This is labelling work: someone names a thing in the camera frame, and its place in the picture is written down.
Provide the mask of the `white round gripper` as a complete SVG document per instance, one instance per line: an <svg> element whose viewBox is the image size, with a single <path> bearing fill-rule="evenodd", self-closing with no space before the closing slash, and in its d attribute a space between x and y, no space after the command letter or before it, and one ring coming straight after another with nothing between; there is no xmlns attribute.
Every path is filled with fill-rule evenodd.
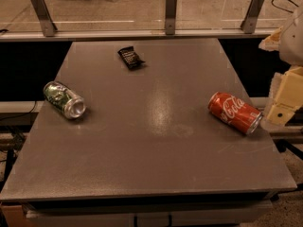
<svg viewBox="0 0 303 227"><path fill-rule="evenodd" d="M260 125L267 131L284 127L303 107L303 7L295 9L283 28L263 39L258 48L278 51L291 64L284 74L274 73Z"/></svg>

